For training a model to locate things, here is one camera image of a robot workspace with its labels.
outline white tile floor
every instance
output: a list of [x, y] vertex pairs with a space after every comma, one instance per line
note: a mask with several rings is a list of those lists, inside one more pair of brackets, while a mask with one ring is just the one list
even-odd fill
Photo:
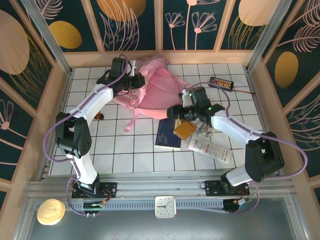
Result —
[[[77, 106], [87, 96], [109, 67], [77, 68], [74, 72], [65, 111]], [[210, 77], [233, 80], [236, 90], [249, 91], [244, 69], [240, 64], [183, 64], [168, 65], [173, 75], [194, 84], [208, 82]], [[213, 104], [227, 106], [227, 98], [216, 88], [206, 88], [207, 96]], [[256, 130], [262, 130], [257, 110], [251, 94], [228, 92], [231, 100], [230, 113], [241, 122]], [[90, 149], [93, 166], [100, 174], [143, 173], [165, 171], [194, 171], [232, 169], [241, 166], [245, 160], [245, 151], [234, 140], [217, 131], [211, 141], [219, 143], [233, 151], [233, 160], [229, 165], [215, 162], [199, 153], [187, 149], [182, 142], [180, 150], [155, 147], [159, 120], [140, 115], [129, 134], [124, 133], [133, 111], [117, 105], [114, 101], [105, 105], [101, 112], [104, 120], [94, 120], [90, 125], [92, 146]], [[57, 149], [56, 159], [63, 159], [63, 153]], [[53, 163], [49, 175], [61, 176], [75, 174], [69, 162]]]

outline white clock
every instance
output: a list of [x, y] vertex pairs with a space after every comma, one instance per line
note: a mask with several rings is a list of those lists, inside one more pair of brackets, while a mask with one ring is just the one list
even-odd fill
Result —
[[173, 196], [157, 196], [155, 198], [155, 216], [157, 218], [173, 218], [176, 213], [176, 200]]

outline small electronic device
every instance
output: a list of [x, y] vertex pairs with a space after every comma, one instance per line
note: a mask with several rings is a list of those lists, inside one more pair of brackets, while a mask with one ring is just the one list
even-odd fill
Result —
[[234, 89], [234, 82], [233, 81], [224, 80], [221, 78], [217, 78], [215, 76], [210, 77], [210, 83], [209, 83], [209, 86], [212, 88], [215, 88], [214, 84], [217, 84], [223, 90], [228, 91], [228, 92], [232, 92], [232, 90]]
[[154, 203], [157, 218], [173, 218], [177, 213], [176, 199], [173, 196], [157, 196]]

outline metal bracket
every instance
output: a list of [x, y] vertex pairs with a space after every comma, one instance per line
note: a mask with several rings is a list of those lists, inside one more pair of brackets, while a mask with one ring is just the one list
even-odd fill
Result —
[[117, 194], [117, 183], [116, 182], [101, 182], [100, 183], [100, 192], [96, 195], [88, 195], [81, 189], [79, 189], [79, 185], [77, 183], [72, 184], [72, 198], [73, 199], [105, 199], [106, 195], [108, 198], [115, 198]]
[[201, 185], [203, 184], [204, 186], [201, 186], [201, 188], [205, 190], [207, 197], [242, 196], [243, 193], [250, 195], [249, 186], [246, 183], [239, 185], [234, 191], [229, 193], [226, 193], [226, 191], [222, 188], [220, 180], [204, 181]]

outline pink bag strap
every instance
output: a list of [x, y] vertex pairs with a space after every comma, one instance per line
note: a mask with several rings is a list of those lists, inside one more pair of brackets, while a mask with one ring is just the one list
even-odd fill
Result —
[[135, 109], [131, 121], [125, 127], [124, 132], [126, 134], [128, 134], [130, 132], [132, 126], [135, 124], [135, 122], [137, 121], [138, 117], [139, 117], [139, 112], [138, 112], [138, 110]]

